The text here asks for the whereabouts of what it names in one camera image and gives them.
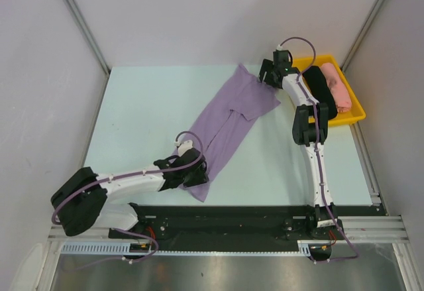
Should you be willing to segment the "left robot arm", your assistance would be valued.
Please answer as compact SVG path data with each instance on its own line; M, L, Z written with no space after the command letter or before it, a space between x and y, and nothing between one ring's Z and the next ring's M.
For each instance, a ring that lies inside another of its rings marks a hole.
M61 225L68 237L104 225L119 228L131 237L142 236L146 221L136 212L131 199L144 192L190 188L209 181L207 161L196 149L159 159L144 170L118 175L96 174L80 168L50 198L52 222Z

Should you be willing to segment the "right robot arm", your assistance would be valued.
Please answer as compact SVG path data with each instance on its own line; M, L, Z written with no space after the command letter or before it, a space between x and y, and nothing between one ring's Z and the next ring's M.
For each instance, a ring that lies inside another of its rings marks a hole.
M324 143L329 120L337 115L337 109L325 77L314 65L299 70L293 64L291 52L277 48L272 60L262 61L258 78L263 84L284 90L295 105L292 137L303 153L313 189L301 230L313 239L329 238L329 231L335 229L337 212L327 183Z

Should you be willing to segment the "purple t shirt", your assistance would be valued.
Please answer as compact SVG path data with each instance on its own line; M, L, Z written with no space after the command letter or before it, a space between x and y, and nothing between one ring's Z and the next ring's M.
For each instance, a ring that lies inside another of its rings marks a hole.
M209 181L187 189L196 200L206 200L212 181L232 158L258 118L279 105L274 88L259 82L244 65L237 66L191 126L190 131L195 136L185 135L183 138L184 141L192 140L196 148L199 143L203 145L207 163Z

